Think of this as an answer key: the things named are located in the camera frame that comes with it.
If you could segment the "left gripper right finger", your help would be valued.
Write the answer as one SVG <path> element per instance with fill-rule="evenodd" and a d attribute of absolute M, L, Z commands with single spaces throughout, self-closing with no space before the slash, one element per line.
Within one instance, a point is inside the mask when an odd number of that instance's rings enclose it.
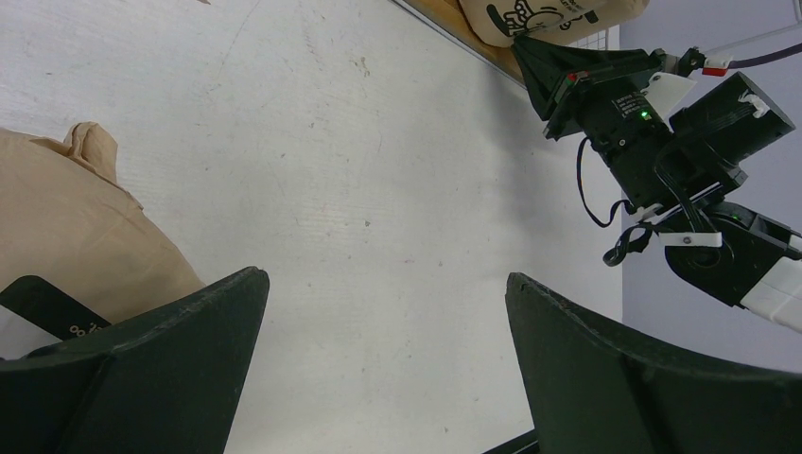
<path fill-rule="evenodd" d="M 699 354 L 507 280 L 514 349 L 543 453 L 797 453 L 801 377 Z"/>

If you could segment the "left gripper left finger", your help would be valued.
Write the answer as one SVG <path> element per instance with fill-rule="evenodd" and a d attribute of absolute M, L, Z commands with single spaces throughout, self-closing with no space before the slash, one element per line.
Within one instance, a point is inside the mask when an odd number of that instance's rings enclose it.
<path fill-rule="evenodd" d="M 5 453 L 221 453 L 270 290 L 248 267 L 1 363 Z"/>

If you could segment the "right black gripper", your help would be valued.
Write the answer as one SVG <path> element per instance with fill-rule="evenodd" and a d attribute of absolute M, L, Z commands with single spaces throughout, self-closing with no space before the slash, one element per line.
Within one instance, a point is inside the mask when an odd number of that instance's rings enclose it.
<path fill-rule="evenodd" d="M 641 93 L 661 57 L 654 51 L 600 51 L 523 35 L 511 49 L 548 139 L 582 133 L 635 209 L 674 206 L 654 171 L 673 134 Z"/>

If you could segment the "brown roll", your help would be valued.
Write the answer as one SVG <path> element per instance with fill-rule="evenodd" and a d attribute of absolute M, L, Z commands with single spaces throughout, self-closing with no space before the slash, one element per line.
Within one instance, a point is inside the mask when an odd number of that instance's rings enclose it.
<path fill-rule="evenodd" d="M 98 124 L 65 139 L 1 132 L 1 357 L 95 333 L 202 288 L 117 181 Z"/>
<path fill-rule="evenodd" d="M 468 25 L 485 44 L 509 47 L 518 36 L 567 45 L 639 17 L 648 0 L 464 0 Z"/>

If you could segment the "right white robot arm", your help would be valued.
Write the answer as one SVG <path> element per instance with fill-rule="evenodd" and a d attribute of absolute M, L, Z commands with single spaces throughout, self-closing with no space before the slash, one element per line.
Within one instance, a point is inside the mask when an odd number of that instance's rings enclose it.
<path fill-rule="evenodd" d="M 801 235 L 727 196 L 741 162 L 793 131 L 792 120 L 745 74 L 686 108 L 692 48 L 591 50 L 520 36 L 512 52 L 548 139 L 580 134 L 619 184 L 633 224 L 604 255 L 610 267 L 661 241 L 671 270 L 728 305 L 801 327 Z"/>

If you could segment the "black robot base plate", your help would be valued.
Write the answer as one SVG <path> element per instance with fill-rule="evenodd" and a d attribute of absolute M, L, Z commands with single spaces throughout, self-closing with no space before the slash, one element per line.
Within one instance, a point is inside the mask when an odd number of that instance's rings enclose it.
<path fill-rule="evenodd" d="M 538 434 L 535 429 L 532 429 L 524 434 L 521 434 L 512 440 L 509 440 L 501 445 L 495 446 L 484 454 L 539 454 L 540 444 Z"/>

